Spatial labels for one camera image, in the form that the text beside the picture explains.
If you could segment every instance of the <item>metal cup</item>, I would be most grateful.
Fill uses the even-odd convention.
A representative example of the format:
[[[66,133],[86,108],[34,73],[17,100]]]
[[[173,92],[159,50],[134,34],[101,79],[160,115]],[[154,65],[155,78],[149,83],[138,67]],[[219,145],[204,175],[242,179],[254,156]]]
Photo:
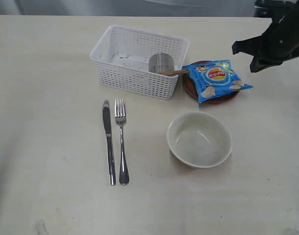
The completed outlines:
[[[173,71],[174,61],[165,53],[157,53],[149,59],[149,71],[154,73]]]

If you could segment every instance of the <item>metal fork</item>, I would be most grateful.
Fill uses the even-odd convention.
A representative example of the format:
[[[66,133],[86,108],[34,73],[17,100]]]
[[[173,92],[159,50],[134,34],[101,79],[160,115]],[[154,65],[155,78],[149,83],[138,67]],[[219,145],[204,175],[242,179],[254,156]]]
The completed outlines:
[[[115,122],[120,127],[121,136],[121,161],[120,161],[120,174],[119,182],[122,185],[126,185],[130,182],[130,176],[128,171],[128,166],[125,159],[124,150],[124,138],[123,138],[123,125],[126,123],[126,109],[123,99],[115,100]]]

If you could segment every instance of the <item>table knife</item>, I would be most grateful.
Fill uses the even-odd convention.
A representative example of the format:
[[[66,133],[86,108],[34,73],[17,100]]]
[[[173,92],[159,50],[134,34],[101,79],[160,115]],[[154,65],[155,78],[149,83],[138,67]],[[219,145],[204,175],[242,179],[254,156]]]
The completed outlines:
[[[110,185],[115,185],[115,159],[114,159],[114,148],[112,145],[111,118],[110,118],[110,108],[109,108],[108,100],[105,100],[102,106],[102,119],[104,122],[104,128],[105,128],[106,138],[107,138]]]

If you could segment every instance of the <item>blue snack bag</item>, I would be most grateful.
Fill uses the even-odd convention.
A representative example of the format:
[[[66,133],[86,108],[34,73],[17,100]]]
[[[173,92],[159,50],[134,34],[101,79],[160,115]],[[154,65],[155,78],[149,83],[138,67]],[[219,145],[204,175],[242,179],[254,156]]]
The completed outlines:
[[[198,102],[252,88],[244,84],[232,70],[230,60],[216,60],[206,63],[183,66],[196,86]]]

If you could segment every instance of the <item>wooden plate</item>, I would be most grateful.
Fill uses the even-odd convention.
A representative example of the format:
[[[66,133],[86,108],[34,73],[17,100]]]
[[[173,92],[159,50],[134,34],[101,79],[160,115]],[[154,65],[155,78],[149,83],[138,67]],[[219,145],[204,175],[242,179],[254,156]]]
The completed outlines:
[[[201,61],[197,61],[194,64],[199,64],[199,63],[206,63],[206,62],[210,62],[211,60],[201,60]],[[196,92],[196,87],[194,82],[191,80],[189,74],[182,74],[182,85],[185,89],[185,91],[191,96],[193,97],[195,100],[198,100],[198,95]],[[209,104],[221,104],[224,102],[227,102],[233,98],[235,98],[237,96],[237,94],[239,93],[239,91],[236,92],[232,92],[230,94],[225,94],[223,96],[220,97],[216,97],[216,98],[212,98],[212,99],[208,99],[205,102],[209,103]]]

